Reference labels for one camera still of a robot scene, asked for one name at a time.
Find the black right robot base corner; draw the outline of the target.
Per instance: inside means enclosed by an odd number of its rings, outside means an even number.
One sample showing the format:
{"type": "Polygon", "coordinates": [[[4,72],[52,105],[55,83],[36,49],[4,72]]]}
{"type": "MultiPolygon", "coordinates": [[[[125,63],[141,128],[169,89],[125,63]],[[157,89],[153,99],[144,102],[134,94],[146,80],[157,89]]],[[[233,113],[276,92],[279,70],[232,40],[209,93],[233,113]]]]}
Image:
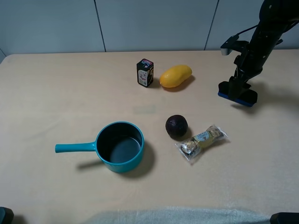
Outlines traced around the black right robot base corner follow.
{"type": "Polygon", "coordinates": [[[299,213],[280,212],[273,214],[270,218],[271,224],[299,224],[299,213]]]}

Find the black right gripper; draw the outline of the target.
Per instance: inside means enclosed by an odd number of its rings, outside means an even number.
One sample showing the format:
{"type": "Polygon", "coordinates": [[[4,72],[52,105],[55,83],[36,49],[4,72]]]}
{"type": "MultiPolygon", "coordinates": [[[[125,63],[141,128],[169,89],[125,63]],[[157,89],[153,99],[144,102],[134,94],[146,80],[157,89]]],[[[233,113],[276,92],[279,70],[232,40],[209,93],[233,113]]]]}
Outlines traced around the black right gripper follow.
{"type": "Polygon", "coordinates": [[[243,48],[234,61],[236,65],[234,76],[229,79],[228,98],[230,100],[235,101],[240,95],[250,94],[251,85],[243,81],[248,81],[262,72],[263,65],[271,52],[272,47],[267,45],[247,44],[243,48]]]}

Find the black left robot base corner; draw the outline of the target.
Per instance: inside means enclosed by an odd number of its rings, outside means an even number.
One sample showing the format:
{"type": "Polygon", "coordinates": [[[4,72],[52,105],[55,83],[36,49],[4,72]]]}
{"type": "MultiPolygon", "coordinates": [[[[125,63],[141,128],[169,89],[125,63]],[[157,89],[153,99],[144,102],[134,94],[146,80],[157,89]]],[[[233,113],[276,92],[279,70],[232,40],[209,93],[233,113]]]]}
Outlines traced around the black left robot base corner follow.
{"type": "Polygon", "coordinates": [[[14,213],[11,209],[0,207],[0,224],[11,224],[14,218],[14,213]]]}

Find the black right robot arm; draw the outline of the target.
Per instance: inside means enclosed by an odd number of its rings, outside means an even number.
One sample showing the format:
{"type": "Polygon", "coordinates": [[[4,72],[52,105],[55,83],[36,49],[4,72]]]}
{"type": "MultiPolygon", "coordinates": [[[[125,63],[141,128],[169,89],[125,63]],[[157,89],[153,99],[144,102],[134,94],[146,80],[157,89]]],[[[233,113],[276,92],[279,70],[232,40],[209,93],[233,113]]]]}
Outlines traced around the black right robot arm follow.
{"type": "Polygon", "coordinates": [[[242,32],[231,36],[221,45],[221,53],[231,51],[241,54],[235,58],[235,74],[228,81],[228,99],[237,101],[250,90],[247,82],[259,75],[274,47],[282,42],[280,37],[299,23],[299,2],[297,0],[265,0],[259,12],[259,23],[250,42],[239,41],[242,32]]]}

